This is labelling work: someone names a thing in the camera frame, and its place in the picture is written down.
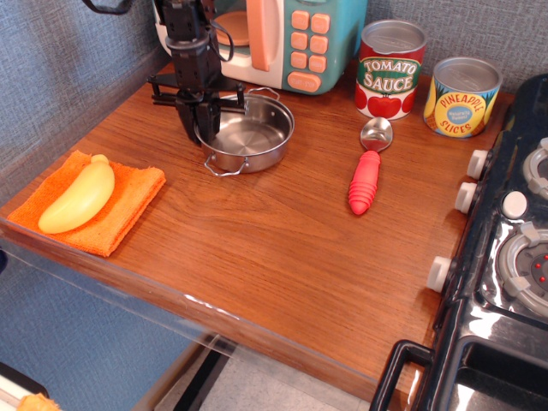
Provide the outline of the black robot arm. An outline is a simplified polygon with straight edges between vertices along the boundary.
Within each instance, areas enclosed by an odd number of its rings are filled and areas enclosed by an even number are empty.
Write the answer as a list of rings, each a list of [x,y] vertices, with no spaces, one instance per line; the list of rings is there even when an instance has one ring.
[[[166,27],[173,74],[148,79],[155,104],[176,108],[188,138],[208,143],[220,130],[221,113],[245,113],[245,87],[222,74],[213,1],[156,1],[159,23]]]

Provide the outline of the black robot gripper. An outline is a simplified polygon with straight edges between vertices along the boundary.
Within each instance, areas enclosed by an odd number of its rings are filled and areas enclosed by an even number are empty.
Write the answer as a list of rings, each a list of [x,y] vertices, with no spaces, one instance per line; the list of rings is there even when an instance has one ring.
[[[200,139],[210,144],[219,132],[222,110],[247,112],[245,87],[222,74],[221,58],[213,40],[189,42],[167,38],[165,43],[171,51],[175,72],[155,74],[148,79],[153,90],[152,101],[176,107],[188,138],[196,146],[201,145]]]

